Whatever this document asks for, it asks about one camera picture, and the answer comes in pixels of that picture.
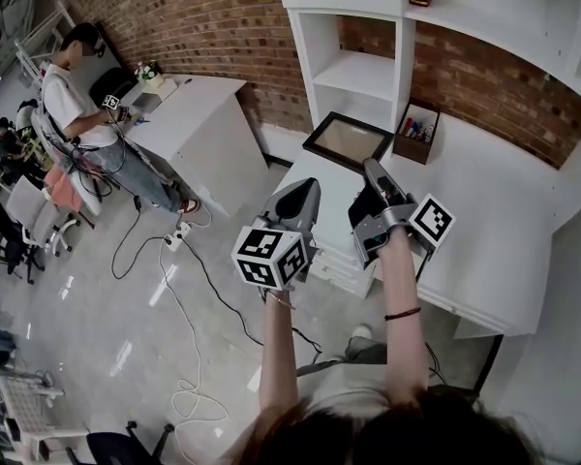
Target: woman's hair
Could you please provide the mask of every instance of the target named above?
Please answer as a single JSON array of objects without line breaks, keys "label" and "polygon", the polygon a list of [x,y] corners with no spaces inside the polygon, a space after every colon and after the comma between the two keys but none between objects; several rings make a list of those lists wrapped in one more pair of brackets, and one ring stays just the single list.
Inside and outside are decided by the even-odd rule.
[{"label": "woman's hair", "polygon": [[487,415],[456,394],[426,391],[417,405],[393,407],[367,422],[306,403],[255,432],[240,465],[536,464],[534,448],[508,419]]}]

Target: floor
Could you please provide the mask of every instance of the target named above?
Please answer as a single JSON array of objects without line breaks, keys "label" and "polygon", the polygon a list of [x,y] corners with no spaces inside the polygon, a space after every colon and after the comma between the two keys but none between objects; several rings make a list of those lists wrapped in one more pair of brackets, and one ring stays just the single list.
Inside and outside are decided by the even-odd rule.
[{"label": "floor", "polygon": [[[220,295],[239,309],[250,332],[262,336],[263,307],[253,287],[244,285],[230,260],[230,249],[241,226],[249,224],[285,173],[273,165],[266,181],[232,219],[214,215],[206,229],[194,229],[188,242],[204,261]],[[163,286],[158,265],[160,241],[149,242],[131,272],[121,281],[110,273],[114,251],[136,219],[130,195],[119,192],[107,199],[93,231],[82,225],[68,239],[71,254],[46,256],[46,271],[36,283],[7,276],[0,265],[0,327],[17,336],[17,368],[49,370],[66,391],[55,415],[64,424],[84,424],[91,430],[120,430],[129,419],[139,422],[138,433],[150,448],[165,423],[181,417],[170,398],[181,379],[195,381],[197,357],[189,327],[172,294]],[[201,222],[205,215],[196,217]],[[171,233],[175,217],[145,207],[138,225],[116,258],[124,271],[149,236]],[[169,281],[196,327],[202,356],[202,393],[219,399],[229,418],[219,423],[183,426],[177,438],[197,463],[232,443],[258,410],[256,390],[261,348],[243,332],[237,316],[214,295],[198,261],[186,246],[172,254],[162,248]],[[381,283],[365,299],[347,294],[320,279],[309,278],[293,294],[294,325],[322,344],[325,353],[341,354],[353,328],[373,326],[383,337]],[[443,373],[454,386],[471,388],[490,350],[491,338],[453,340],[458,319],[429,304],[422,305],[424,335],[440,359]],[[297,364],[312,360],[310,345],[295,338]],[[176,404],[188,412],[193,399]],[[223,413],[201,402],[195,417]],[[184,463],[176,440],[168,440],[166,463]]]}]

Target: jeans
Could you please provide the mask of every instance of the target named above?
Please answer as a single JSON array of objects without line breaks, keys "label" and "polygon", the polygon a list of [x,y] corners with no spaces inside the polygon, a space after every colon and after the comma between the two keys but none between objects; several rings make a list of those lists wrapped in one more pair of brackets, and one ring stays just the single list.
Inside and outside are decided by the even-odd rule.
[{"label": "jeans", "polygon": [[322,361],[312,365],[304,365],[297,369],[297,377],[306,374],[314,374],[338,363],[355,363],[359,365],[385,365],[387,364],[387,345],[361,336],[354,336],[349,340],[342,360]]},{"label": "jeans", "polygon": [[112,179],[134,195],[156,203],[170,212],[178,211],[181,196],[177,191],[163,184],[157,174],[144,164],[129,145],[125,147],[125,163],[121,167],[123,163],[122,140],[95,151],[87,151],[84,157],[91,164],[108,172]]}]

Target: pen holder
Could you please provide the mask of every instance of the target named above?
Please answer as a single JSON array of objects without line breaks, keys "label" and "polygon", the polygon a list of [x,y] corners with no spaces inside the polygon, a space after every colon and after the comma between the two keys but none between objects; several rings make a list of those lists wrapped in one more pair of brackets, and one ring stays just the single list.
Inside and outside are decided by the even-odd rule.
[{"label": "pen holder", "polygon": [[[428,156],[430,155],[433,142],[435,141],[440,116],[441,112],[433,105],[421,100],[410,99],[400,124],[396,129],[393,152],[396,155],[400,155],[401,157],[425,166],[428,162]],[[403,131],[405,131],[405,126],[409,118],[413,122],[421,123],[424,127],[433,126],[429,140],[405,136],[406,133],[403,133]]]}]

